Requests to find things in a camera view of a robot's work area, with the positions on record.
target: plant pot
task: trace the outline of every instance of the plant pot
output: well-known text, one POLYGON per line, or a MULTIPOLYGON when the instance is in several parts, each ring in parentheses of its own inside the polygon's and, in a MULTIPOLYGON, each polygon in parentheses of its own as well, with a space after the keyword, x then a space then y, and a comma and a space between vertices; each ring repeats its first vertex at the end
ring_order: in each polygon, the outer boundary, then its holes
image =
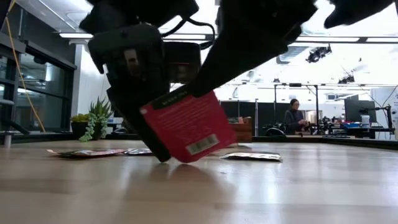
MULTIPOLYGON (((88 127, 88 122, 72 122, 72 132, 73 135, 75 136, 75 139, 80 139, 83 135, 86 133, 86 128, 88 127)), ((94 134, 92 135, 93 139, 92 140, 99 140, 101 138, 102 132, 101 132, 101 123, 95 123, 94 127, 94 134)))

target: hanging plant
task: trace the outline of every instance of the hanging plant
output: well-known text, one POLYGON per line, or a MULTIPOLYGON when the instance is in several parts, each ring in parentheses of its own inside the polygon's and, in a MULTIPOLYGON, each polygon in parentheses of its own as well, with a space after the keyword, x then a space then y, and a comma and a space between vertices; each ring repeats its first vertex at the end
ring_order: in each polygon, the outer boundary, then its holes
POLYGON ((106 137, 106 128, 108 127, 108 118, 112 113, 111 105, 109 102, 105 103, 105 99, 100 101, 98 97, 95 104, 91 102, 86 133, 79 140, 81 142, 87 142, 93 139, 94 127, 96 124, 101 125, 101 139, 104 139, 106 137))

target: red packet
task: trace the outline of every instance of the red packet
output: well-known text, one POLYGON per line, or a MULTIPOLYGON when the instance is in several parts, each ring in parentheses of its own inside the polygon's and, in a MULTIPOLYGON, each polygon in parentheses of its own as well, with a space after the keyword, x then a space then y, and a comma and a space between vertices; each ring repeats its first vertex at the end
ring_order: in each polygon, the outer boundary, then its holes
POLYGON ((196 98, 183 86, 143 106, 141 113, 180 162, 195 162, 236 142, 213 91, 196 98))

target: yellow cable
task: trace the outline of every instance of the yellow cable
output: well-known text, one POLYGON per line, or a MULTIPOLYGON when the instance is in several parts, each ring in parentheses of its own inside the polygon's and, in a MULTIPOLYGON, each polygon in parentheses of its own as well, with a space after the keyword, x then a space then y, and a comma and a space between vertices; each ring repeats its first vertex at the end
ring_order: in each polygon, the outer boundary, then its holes
MULTIPOLYGON (((8 12, 11 11, 11 9, 14 7, 15 3, 16 3, 16 0, 13 0, 11 2, 11 5, 10 5, 10 8, 9 8, 8 12)), ((25 89, 27 100, 29 101, 30 107, 32 108, 33 113, 35 114, 36 119, 39 121, 39 124, 40 124, 40 127, 42 128, 42 131, 45 133, 45 129, 44 129, 42 120, 37 115, 36 109, 34 108, 32 101, 30 100, 30 96, 29 96, 29 94, 27 92, 27 89, 26 89, 26 86, 25 86, 25 80, 24 80, 24 77, 22 76, 22 72, 21 72, 21 68, 19 66, 17 53, 16 53, 15 47, 14 47, 14 40, 12 39, 11 27, 10 27, 10 22, 8 21, 8 15, 6 16, 6 24, 7 24, 7 29, 8 29, 8 36, 10 37, 10 41, 11 41, 12 53, 14 54, 15 63, 17 64, 18 73, 19 73, 19 76, 20 76, 21 81, 22 81, 22 86, 25 89)))

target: potted plant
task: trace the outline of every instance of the potted plant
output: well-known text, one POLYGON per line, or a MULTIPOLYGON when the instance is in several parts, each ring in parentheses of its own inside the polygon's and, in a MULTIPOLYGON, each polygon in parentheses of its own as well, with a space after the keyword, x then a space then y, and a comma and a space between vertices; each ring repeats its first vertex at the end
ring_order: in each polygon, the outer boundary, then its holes
POLYGON ((88 114, 78 114, 71 118, 72 131, 81 142, 106 137, 108 118, 112 114, 111 105, 105 99, 94 104, 91 102, 88 114))

